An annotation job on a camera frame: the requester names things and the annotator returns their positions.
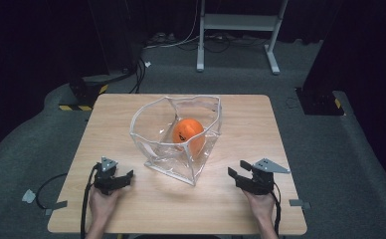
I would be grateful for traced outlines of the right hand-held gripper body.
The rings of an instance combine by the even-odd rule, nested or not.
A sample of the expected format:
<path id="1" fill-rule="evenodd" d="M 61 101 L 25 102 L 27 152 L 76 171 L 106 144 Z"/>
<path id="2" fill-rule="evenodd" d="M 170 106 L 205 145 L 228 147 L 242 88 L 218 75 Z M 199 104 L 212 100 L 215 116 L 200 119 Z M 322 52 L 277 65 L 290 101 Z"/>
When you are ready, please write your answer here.
<path id="1" fill-rule="evenodd" d="M 279 164 L 263 158 L 252 166 L 252 177 L 246 180 L 245 190 L 255 195 L 265 195 L 274 190 L 275 173 L 290 173 L 290 170 Z"/>

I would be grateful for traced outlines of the white crumpled scrap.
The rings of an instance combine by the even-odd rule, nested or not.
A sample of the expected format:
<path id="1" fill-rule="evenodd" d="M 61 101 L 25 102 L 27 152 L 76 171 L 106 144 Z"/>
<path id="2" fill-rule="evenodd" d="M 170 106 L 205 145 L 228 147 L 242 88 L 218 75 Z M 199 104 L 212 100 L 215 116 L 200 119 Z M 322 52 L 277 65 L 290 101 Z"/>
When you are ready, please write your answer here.
<path id="1" fill-rule="evenodd" d="M 28 189 L 22 196 L 22 201 L 31 204 L 36 199 L 36 194 Z"/>

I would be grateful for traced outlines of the white metal stand frame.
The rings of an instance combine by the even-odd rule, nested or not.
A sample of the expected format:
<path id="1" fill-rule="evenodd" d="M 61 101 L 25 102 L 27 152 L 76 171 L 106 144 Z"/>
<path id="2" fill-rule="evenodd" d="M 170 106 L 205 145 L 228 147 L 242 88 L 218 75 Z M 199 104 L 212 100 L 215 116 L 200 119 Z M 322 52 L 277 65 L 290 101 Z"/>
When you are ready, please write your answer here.
<path id="1" fill-rule="evenodd" d="M 271 32 L 270 42 L 264 46 L 272 73 L 278 75 L 281 70 L 274 54 L 274 47 L 284 19 L 284 14 L 289 0 L 282 0 L 279 13 L 274 16 L 261 15 L 235 15 L 235 14 L 208 14 L 206 13 L 206 0 L 200 4 L 199 42 L 197 49 L 196 70 L 203 72 L 205 69 L 205 31 L 206 30 L 234 30 L 234 31 L 259 31 Z"/>

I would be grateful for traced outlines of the person's right hand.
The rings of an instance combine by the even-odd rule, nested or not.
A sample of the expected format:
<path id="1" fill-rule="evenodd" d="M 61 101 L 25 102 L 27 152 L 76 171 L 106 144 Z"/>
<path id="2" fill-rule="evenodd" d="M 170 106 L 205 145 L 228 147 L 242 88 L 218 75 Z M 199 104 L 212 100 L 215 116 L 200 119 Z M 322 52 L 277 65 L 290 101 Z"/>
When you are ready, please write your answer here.
<path id="1" fill-rule="evenodd" d="M 244 191 L 252 213 L 259 222 L 271 222 L 273 219 L 273 211 L 275 207 L 275 200 L 270 194 L 255 195 L 253 193 Z"/>

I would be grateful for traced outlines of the grey tape strip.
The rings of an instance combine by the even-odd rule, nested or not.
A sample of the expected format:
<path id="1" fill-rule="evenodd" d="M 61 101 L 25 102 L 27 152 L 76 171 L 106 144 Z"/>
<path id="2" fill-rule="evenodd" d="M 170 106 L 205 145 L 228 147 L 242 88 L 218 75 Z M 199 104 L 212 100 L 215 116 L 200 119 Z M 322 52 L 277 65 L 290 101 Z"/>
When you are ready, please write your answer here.
<path id="1" fill-rule="evenodd" d="M 289 205 L 290 206 L 297 206 L 300 207 L 303 210 L 307 210 L 311 208 L 311 205 L 309 202 L 305 202 L 301 199 L 290 199 L 289 200 Z"/>
<path id="2" fill-rule="evenodd" d="M 67 207 L 67 206 L 68 206 L 68 201 L 67 201 L 67 200 L 57 202 L 57 203 L 54 204 L 52 207 L 45 209 L 45 215 L 46 215 L 46 216 L 50 216 L 50 215 L 53 214 L 53 212 L 54 212 L 55 210 L 58 210 L 58 209 L 61 209 L 61 208 L 65 208 L 65 207 Z"/>

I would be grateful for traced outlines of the orange round fruit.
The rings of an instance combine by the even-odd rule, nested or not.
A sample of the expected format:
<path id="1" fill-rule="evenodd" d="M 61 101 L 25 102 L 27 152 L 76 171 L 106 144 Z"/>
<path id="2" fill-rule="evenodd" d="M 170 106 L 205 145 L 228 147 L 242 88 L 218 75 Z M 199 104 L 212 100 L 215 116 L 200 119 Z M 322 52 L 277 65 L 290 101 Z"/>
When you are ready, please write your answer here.
<path id="1" fill-rule="evenodd" d="M 172 141 L 182 143 L 190 140 L 189 150 L 193 156 L 197 156 L 205 144 L 203 131 L 204 127 L 197 120 L 182 119 L 173 128 Z"/>

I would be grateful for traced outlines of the clear plastic bag white trim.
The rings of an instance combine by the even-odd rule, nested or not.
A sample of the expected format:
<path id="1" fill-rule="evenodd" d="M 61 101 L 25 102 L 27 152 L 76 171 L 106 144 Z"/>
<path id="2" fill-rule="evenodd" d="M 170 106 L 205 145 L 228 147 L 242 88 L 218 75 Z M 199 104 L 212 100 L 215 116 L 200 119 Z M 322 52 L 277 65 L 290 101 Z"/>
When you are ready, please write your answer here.
<path id="1" fill-rule="evenodd" d="M 190 140 L 172 141 L 175 125 L 183 119 L 197 120 L 203 127 L 205 144 L 197 156 Z M 146 156 L 145 165 L 190 185 L 197 180 L 221 135 L 222 104 L 215 96 L 163 97 L 141 107 L 133 116 L 130 136 Z"/>

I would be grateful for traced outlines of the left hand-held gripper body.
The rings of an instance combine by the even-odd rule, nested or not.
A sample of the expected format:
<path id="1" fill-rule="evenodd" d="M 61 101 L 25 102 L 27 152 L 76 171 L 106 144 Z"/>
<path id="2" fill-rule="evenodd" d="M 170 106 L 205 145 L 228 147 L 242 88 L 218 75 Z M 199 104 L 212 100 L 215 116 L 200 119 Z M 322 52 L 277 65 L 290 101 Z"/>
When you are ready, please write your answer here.
<path id="1" fill-rule="evenodd" d="M 115 190 L 123 188 L 122 181 L 115 177 L 117 162 L 105 156 L 96 166 L 94 187 L 104 195 L 111 195 Z"/>

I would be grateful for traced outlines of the black square stand base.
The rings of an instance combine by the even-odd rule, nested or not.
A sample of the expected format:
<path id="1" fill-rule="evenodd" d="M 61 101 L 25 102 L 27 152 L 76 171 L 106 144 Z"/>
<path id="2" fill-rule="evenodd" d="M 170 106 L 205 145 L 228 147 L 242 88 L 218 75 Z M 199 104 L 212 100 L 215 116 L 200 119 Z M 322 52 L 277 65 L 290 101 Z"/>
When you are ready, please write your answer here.
<path id="1" fill-rule="evenodd" d="M 301 108 L 309 116 L 343 116 L 344 110 L 341 102 L 333 94 L 318 95 L 302 88 L 296 88 L 295 93 Z"/>

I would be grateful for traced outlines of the black stand base hazard striped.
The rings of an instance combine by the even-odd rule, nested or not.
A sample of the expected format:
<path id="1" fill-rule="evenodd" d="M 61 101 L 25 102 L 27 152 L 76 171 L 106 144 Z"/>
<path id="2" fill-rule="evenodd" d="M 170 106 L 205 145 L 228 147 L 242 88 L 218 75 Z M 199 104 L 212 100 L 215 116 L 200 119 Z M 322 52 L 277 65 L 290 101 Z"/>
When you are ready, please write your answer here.
<path id="1" fill-rule="evenodd" d="M 136 83 L 129 92 L 138 93 L 144 78 L 143 73 L 111 73 L 110 75 L 96 75 L 70 81 L 59 101 L 59 109 L 62 111 L 91 111 L 97 98 L 106 92 L 111 83 L 132 76 L 136 77 Z"/>

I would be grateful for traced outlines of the person's left hand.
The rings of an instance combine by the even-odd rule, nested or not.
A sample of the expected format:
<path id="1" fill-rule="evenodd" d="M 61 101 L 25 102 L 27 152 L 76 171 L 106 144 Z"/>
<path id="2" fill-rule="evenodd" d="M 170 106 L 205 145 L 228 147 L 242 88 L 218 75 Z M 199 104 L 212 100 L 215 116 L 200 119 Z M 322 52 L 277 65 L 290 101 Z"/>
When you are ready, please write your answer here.
<path id="1" fill-rule="evenodd" d="M 115 190 L 111 195 L 105 195 L 97 188 L 91 189 L 90 209 L 93 223 L 106 223 L 112 216 L 120 190 Z"/>

